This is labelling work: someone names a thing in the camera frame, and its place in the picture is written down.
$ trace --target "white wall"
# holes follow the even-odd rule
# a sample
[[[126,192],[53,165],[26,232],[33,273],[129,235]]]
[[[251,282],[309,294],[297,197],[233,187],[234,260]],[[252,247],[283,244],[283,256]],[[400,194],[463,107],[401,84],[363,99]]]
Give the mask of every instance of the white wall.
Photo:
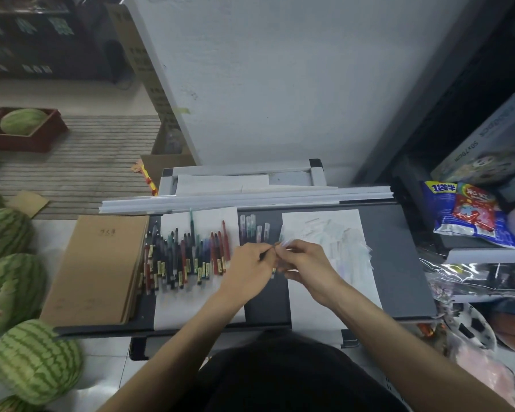
[[[363,164],[470,0],[126,0],[202,164]]]

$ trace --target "hand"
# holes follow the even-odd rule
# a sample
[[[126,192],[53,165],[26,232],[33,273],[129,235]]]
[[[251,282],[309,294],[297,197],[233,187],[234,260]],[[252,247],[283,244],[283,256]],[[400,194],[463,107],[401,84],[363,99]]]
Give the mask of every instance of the hand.
[[[284,271],[287,279],[300,282],[319,304],[333,309],[333,296],[338,289],[347,285],[331,266],[319,244],[294,240],[288,246],[275,247],[281,259],[278,270]]]
[[[260,255],[265,252],[265,257],[260,261]],[[276,261],[275,249],[270,244],[246,243],[237,247],[219,291],[241,308],[268,283]]]

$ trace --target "white plastic strip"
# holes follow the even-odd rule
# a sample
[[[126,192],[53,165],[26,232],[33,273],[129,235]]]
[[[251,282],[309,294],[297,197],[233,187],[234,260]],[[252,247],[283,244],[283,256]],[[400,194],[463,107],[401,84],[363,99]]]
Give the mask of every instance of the white plastic strip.
[[[103,201],[99,214],[160,214],[168,211],[220,207],[264,207],[335,204],[340,201],[392,199],[389,186],[325,189],[320,191],[260,192],[247,194],[178,197],[134,197]]]

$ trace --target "white paper sheet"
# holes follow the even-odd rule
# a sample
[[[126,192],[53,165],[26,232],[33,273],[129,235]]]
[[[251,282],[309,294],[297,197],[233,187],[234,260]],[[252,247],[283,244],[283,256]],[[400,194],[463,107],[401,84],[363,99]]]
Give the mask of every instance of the white paper sheet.
[[[200,239],[210,237],[210,233],[217,233],[223,229],[221,222],[225,221],[225,228],[229,235],[229,248],[231,254],[234,248],[239,246],[238,239],[238,213],[236,207],[219,208],[214,210],[194,211],[193,220],[195,234]],[[167,235],[175,229],[179,229],[179,235],[191,231],[191,218],[189,213],[174,213],[162,215],[160,220],[160,231]],[[157,304],[155,306],[154,329],[173,330],[181,328],[202,308],[208,298],[220,287],[222,276],[210,276],[210,280],[203,280],[202,285],[197,285],[196,276],[189,276],[189,283],[184,289],[165,292],[158,292]],[[244,308],[240,309],[231,322],[244,322]]]
[[[320,238],[309,235],[309,224],[305,224],[313,220],[325,222],[331,220],[345,228],[357,228],[361,232],[363,231],[358,210],[282,214],[284,228],[293,233],[295,238],[301,238],[309,242],[320,244]],[[330,253],[328,249],[324,251],[326,254]],[[361,273],[359,283],[356,287],[359,292],[381,308],[382,305],[379,300],[372,269]],[[318,304],[302,284],[289,280],[288,293],[290,297],[292,329],[326,344],[334,345],[336,342],[339,344],[340,341],[338,339],[341,338],[340,330],[346,328],[342,320],[332,311]]]
[[[200,195],[208,193],[236,193],[246,189],[263,189],[268,186],[268,175],[178,175],[176,194]]]

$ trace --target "black shirt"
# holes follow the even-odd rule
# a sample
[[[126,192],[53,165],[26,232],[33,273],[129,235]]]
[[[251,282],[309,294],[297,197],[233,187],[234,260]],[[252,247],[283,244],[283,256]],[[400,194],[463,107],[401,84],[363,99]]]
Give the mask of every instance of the black shirt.
[[[342,351],[295,334],[214,355],[174,410],[407,412]]]

